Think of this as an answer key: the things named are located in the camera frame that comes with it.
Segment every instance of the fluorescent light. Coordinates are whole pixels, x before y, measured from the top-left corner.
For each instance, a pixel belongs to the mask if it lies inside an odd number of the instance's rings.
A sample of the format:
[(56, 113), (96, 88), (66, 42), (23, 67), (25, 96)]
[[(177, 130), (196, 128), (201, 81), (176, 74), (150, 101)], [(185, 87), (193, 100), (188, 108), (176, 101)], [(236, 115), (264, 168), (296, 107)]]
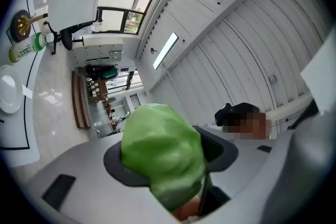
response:
[(177, 42), (178, 39), (179, 37), (175, 33), (172, 33), (172, 35), (170, 36), (166, 44), (163, 46), (163, 49), (160, 51), (159, 56), (157, 57), (157, 59), (155, 60), (153, 64), (153, 67), (155, 69), (158, 69), (164, 57), (166, 57), (166, 55), (168, 54), (168, 52), (174, 46), (174, 44)]

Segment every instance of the white chair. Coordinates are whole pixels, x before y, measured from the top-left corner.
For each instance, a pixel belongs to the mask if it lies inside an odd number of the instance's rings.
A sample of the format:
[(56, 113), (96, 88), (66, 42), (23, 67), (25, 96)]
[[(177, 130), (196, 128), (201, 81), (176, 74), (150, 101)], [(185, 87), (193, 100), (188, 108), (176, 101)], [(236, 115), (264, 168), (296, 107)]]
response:
[(83, 42), (72, 40), (72, 34), (92, 25), (97, 19), (97, 8), (98, 0), (50, 0), (48, 13), (44, 17), (48, 17), (45, 24), (55, 35), (54, 51), (51, 54), (56, 53), (56, 43), (61, 40), (68, 50), (72, 49), (73, 41)]

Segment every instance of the person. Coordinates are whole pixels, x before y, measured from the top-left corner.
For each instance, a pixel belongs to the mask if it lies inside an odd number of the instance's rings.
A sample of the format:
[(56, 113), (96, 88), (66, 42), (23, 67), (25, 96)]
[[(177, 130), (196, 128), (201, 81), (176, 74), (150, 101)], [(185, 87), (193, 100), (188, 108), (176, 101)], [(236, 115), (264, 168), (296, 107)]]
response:
[(126, 119), (126, 118), (122, 118), (122, 117), (118, 118), (118, 117), (116, 117), (116, 116), (110, 116), (109, 124), (110, 124), (111, 126), (117, 126), (118, 123), (123, 122), (125, 119)]
[(86, 67), (86, 72), (92, 80), (97, 80), (98, 78), (111, 80), (114, 79), (118, 74), (118, 69), (115, 66), (91, 66)]
[(184, 206), (172, 212), (172, 215), (183, 224), (193, 223), (198, 219), (198, 209), (201, 203), (199, 196), (195, 196)]
[(226, 104), (215, 115), (216, 123), (227, 133), (235, 133), (235, 139), (268, 139), (271, 122), (255, 105), (240, 103)]

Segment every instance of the plate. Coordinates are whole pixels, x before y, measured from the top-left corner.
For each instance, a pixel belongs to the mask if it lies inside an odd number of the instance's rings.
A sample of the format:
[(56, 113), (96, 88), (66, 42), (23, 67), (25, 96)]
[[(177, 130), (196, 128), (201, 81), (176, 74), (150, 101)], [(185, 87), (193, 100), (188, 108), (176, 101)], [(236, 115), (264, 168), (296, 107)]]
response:
[(0, 67), (0, 108), (6, 113), (15, 113), (22, 102), (22, 83), (12, 66)]

